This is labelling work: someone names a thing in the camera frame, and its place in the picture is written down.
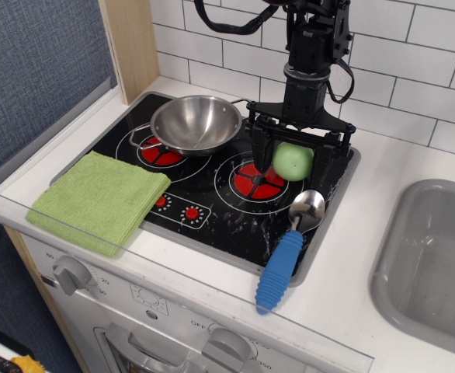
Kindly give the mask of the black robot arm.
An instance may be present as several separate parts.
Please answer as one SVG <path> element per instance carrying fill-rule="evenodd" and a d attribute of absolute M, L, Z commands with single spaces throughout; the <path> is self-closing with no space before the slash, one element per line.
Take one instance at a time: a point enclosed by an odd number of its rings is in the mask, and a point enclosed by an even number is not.
<path fill-rule="evenodd" d="M 349 154 L 355 127 L 333 117 L 324 108 L 333 93 L 331 66 L 352 71 L 343 61 L 353 35 L 349 32 L 348 1 L 285 1 L 288 62 L 283 102 L 247 105 L 247 130 L 252 139 L 255 167 L 264 173 L 270 166 L 276 141 L 314 150 L 311 186 L 320 187 L 336 159 Z"/>

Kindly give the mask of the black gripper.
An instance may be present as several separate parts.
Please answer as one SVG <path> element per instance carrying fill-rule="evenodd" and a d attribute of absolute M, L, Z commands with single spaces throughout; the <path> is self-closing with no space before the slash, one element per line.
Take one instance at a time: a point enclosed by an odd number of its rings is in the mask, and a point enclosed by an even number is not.
<path fill-rule="evenodd" d="M 355 127 L 333 117 L 324 108 L 330 87 L 328 73 L 288 73 L 283 102 L 250 101 L 248 132 L 255 167 L 264 173 L 270 166 L 275 140 L 316 147 L 311 185 L 323 184 L 334 156 L 349 153 Z"/>

